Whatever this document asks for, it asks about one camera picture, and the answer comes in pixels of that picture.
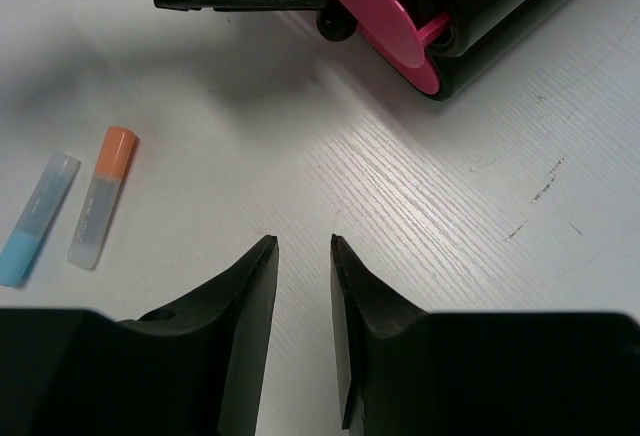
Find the blue cap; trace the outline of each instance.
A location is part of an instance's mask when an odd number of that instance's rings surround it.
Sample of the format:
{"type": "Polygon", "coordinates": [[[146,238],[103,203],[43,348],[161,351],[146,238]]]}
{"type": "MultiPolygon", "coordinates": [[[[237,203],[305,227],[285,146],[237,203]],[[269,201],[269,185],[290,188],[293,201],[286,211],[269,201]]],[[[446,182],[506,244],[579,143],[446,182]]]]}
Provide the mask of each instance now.
{"type": "Polygon", "coordinates": [[[14,230],[0,253],[0,284],[15,287],[27,275],[41,238],[14,230]]]}

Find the white table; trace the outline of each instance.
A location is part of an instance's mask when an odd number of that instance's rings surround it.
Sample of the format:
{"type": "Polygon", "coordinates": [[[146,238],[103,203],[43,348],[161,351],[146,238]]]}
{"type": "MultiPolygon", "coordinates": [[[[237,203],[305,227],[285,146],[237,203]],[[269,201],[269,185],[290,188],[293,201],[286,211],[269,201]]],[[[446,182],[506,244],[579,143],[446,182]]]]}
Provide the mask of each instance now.
{"type": "Polygon", "coordinates": [[[640,318],[640,0],[572,0],[447,104],[308,16],[11,1],[0,240],[53,151],[83,165],[28,285],[0,305],[137,318],[277,235],[259,436],[340,434],[332,233],[427,310],[640,318]],[[114,124],[140,145],[86,272],[66,254],[114,124]]]}

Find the pink plastic part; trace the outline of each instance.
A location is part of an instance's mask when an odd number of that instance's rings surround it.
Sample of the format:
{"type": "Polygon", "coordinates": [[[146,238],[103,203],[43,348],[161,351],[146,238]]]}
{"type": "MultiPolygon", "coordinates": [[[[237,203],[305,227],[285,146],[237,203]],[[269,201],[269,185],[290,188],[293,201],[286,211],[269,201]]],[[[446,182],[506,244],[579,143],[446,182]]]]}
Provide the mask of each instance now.
{"type": "Polygon", "coordinates": [[[419,68],[407,68],[395,59],[387,50],[380,45],[366,29],[360,27],[360,34],[369,42],[373,48],[384,56],[391,65],[398,70],[407,80],[418,90],[425,94],[438,94],[440,91],[440,77],[438,71],[433,66],[429,58],[425,58],[424,64],[419,68]]]}
{"type": "Polygon", "coordinates": [[[361,26],[400,64],[409,68],[424,65],[424,48],[448,27],[448,16],[438,18],[418,31],[398,0],[339,0],[361,26]]]}
{"type": "Polygon", "coordinates": [[[440,90],[440,78],[425,48],[450,26],[442,13],[418,30],[398,0],[339,0],[358,20],[358,31],[414,86],[427,94],[440,90]]]}

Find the black wheel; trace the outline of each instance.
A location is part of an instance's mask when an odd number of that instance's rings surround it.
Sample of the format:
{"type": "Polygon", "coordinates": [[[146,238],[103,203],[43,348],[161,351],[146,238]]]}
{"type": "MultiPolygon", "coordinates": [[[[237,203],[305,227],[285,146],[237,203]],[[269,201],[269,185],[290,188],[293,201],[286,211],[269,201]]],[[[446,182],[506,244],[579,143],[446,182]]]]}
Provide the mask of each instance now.
{"type": "Polygon", "coordinates": [[[318,12],[318,31],[325,39],[340,42],[351,37],[358,27],[358,20],[338,0],[329,0],[318,12]]]}

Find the translucent tube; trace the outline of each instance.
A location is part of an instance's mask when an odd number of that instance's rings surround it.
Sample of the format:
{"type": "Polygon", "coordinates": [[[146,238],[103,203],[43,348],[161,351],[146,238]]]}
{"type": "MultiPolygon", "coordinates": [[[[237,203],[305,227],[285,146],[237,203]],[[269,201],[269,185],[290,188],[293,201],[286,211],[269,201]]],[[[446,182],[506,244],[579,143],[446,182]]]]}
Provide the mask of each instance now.
{"type": "Polygon", "coordinates": [[[0,253],[0,284],[3,286],[18,286],[26,276],[79,166],[80,161],[62,153],[55,153],[49,160],[0,253]]]}
{"type": "Polygon", "coordinates": [[[128,129],[112,127],[107,131],[69,249],[71,264],[84,269],[98,264],[135,142],[136,136],[128,129]]]}

